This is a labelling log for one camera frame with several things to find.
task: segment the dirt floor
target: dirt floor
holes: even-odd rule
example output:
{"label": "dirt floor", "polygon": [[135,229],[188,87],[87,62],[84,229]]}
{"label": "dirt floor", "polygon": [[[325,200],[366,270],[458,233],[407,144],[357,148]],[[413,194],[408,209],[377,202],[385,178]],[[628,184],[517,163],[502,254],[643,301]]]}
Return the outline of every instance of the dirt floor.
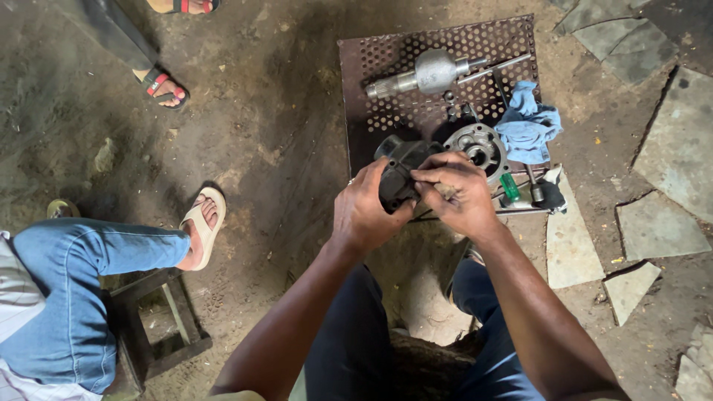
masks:
{"label": "dirt floor", "polygon": [[[553,33],[564,13],[546,0],[225,0],[210,16],[164,16],[141,0],[120,1],[189,89],[188,107],[176,113],[148,100],[130,70],[51,1],[2,3],[0,227],[17,233],[62,197],[87,217],[174,228],[204,181],[225,192],[229,213],[212,261],[183,276],[213,348],[148,381],[145,400],[202,397],[329,237],[333,199],[349,180],[338,39],[534,13],[543,102],[560,109],[565,128],[550,143],[553,162],[565,166],[607,273],[632,265],[611,262],[623,256],[615,206],[652,190],[630,166],[670,71],[679,63],[713,74],[713,14],[699,1],[654,0],[642,10],[681,52],[639,86],[622,84],[574,37]],[[94,158],[106,138],[117,152],[99,173]],[[508,221],[544,275],[545,224],[542,215]],[[390,325],[439,343],[468,330],[470,317],[439,295],[460,241],[440,223],[412,224],[368,257]],[[622,328],[599,282],[557,294],[632,399],[671,400],[693,327],[713,325],[713,254],[652,262],[665,270]],[[147,326],[169,316],[156,308],[142,311]]]}

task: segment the person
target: person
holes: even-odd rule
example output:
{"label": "person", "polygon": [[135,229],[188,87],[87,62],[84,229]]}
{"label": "person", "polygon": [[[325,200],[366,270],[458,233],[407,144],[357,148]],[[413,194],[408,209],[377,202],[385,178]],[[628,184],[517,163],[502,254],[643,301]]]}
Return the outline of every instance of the person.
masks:
{"label": "person", "polygon": [[[361,169],[337,196],[331,238],[235,348],[206,400],[395,398],[381,290],[361,263],[413,214],[413,201],[391,215],[381,207],[386,163]],[[496,217],[484,171],[465,153],[446,152],[411,176],[423,201],[482,257],[460,262],[449,293],[483,323],[484,341],[451,399],[628,400],[595,343]],[[455,194],[444,199],[436,183]]]}
{"label": "person", "polygon": [[79,218],[55,200],[48,220],[0,232],[0,400],[96,401],[114,380],[116,340],[99,275],[204,268],[225,199],[203,188],[178,230]]}
{"label": "person", "polygon": [[[163,14],[209,14],[220,0],[147,0]],[[177,110],[189,99],[180,87],[156,65],[158,53],[126,16],[116,0],[55,0],[62,14],[104,49],[133,71],[144,90],[161,106]]]}

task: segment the blue rag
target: blue rag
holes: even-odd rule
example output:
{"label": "blue rag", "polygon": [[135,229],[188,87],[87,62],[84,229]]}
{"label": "blue rag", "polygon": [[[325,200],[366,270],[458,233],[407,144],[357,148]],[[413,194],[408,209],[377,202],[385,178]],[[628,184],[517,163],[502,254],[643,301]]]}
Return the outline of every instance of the blue rag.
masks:
{"label": "blue rag", "polygon": [[530,81],[515,83],[510,108],[505,111],[495,131],[505,144],[508,160],[525,164],[540,164],[550,160],[545,142],[562,132],[560,113],[554,106],[535,101]]}

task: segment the man's left hand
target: man's left hand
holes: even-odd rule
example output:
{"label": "man's left hand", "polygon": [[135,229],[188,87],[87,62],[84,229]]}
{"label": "man's left hand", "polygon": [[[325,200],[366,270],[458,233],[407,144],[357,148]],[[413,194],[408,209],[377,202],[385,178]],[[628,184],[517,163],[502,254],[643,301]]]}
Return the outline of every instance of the man's left hand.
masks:
{"label": "man's left hand", "polygon": [[330,242],[363,258],[396,235],[414,215],[415,200],[388,214],[379,201],[379,181],[389,162],[381,157],[364,167],[334,200],[334,232]]}

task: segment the blue jeans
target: blue jeans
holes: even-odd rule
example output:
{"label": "blue jeans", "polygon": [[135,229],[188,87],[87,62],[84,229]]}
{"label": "blue jeans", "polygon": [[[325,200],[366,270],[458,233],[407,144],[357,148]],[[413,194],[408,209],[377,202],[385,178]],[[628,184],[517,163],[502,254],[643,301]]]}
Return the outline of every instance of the blue jeans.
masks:
{"label": "blue jeans", "polygon": [[58,218],[29,226],[11,245],[47,301],[0,343],[0,357],[40,383],[76,383],[101,394],[114,380],[116,341],[97,276],[175,266],[190,238],[181,230]]}
{"label": "blue jeans", "polygon": [[[451,400],[544,401],[515,354],[485,266],[471,259],[460,262],[453,300],[483,323],[478,335],[485,346]],[[391,354],[381,289],[364,265],[357,265],[329,307],[304,363],[307,400],[392,400]]]}

